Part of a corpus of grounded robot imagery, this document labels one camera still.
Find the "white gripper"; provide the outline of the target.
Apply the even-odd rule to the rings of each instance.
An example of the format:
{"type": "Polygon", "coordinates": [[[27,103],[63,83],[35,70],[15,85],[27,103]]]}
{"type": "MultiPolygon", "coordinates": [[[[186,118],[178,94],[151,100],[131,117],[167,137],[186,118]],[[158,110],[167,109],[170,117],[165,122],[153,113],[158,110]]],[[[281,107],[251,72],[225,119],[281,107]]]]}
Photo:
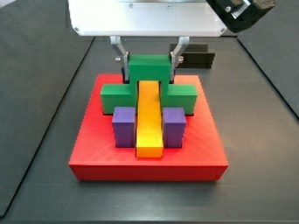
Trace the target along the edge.
{"type": "Polygon", "coordinates": [[[70,20],[81,36],[111,36],[123,82],[129,82],[130,52],[119,36],[179,37],[171,51],[171,81],[183,63],[189,37],[219,37],[227,30],[207,3],[178,0],[69,0],[70,20]]]}

